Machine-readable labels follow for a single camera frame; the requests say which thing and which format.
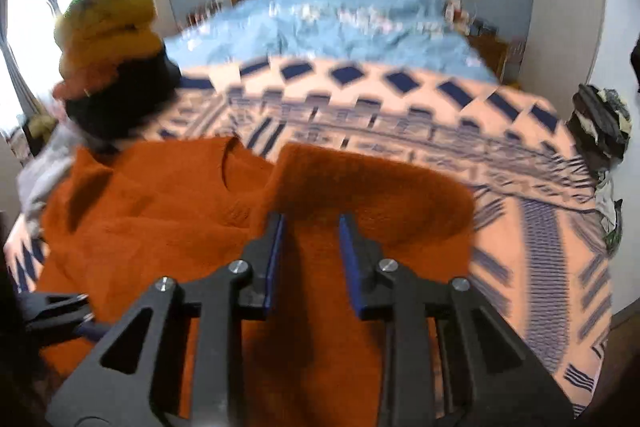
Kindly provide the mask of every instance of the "yellow knit hat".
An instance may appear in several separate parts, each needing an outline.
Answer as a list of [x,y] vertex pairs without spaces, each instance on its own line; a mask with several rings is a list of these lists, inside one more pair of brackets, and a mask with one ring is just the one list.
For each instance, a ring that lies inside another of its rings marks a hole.
[[156,55],[162,40],[150,29],[155,18],[153,0],[73,0],[54,29],[60,74]]

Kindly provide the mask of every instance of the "folded clothes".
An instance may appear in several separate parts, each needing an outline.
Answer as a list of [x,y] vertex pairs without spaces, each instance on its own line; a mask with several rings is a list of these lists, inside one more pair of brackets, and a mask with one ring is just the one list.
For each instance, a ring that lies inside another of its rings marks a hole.
[[[44,214],[51,253],[38,289],[88,293],[97,320],[115,322],[157,278],[199,279],[238,258],[273,210],[287,217],[276,310],[242,327],[248,425],[373,425],[384,332],[350,307],[338,215],[352,212],[386,255],[447,281],[467,273],[474,210],[448,176],[298,144],[272,165],[228,138],[137,142],[103,160],[80,149]],[[45,355],[68,373],[90,347]]]

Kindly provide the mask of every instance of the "bed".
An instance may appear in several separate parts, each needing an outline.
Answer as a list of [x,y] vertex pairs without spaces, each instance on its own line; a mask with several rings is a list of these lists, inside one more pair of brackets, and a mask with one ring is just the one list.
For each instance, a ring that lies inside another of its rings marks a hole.
[[[271,162],[286,142],[304,142],[435,169],[463,182],[476,200],[474,283],[554,375],[574,412],[582,412],[602,367],[609,271],[593,184],[550,103],[483,77],[486,68],[467,65],[477,55],[456,35],[449,36],[449,52],[465,61],[444,60],[431,68],[403,62],[400,55],[393,55],[394,63],[377,55],[311,53],[318,45],[313,39],[311,49],[301,46],[283,56],[279,48],[264,52],[260,39],[271,42],[271,34],[265,39],[261,33],[270,26],[262,24],[260,12],[277,3],[233,1],[232,10],[167,42],[189,76],[177,100],[140,130],[140,138],[233,135]],[[312,4],[278,1],[287,10]],[[392,3],[390,12],[398,17],[393,23],[415,23],[414,0]],[[428,22],[420,13],[421,22]],[[216,41],[225,25],[233,33],[256,17],[257,47],[236,52],[230,39],[222,39],[222,57]],[[215,37],[207,47],[208,36]],[[420,34],[418,42],[424,46],[431,38]],[[446,39],[436,38],[438,44]],[[29,237],[18,219],[5,246],[16,291],[35,288],[48,254],[46,243]]]
[[445,0],[232,0],[234,7],[166,40],[181,68],[265,55],[349,58],[496,83]]

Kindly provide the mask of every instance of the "nightstand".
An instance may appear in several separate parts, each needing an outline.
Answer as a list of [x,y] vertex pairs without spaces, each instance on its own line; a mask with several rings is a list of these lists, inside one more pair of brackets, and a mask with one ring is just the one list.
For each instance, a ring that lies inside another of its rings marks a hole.
[[218,5],[216,4],[215,0],[210,0],[204,4],[201,4],[187,15],[185,28],[200,24],[202,21],[205,21],[209,17],[215,15],[217,11]]
[[498,81],[504,79],[504,68],[509,55],[509,44],[495,35],[467,36],[466,39],[475,49],[486,66],[495,73]]

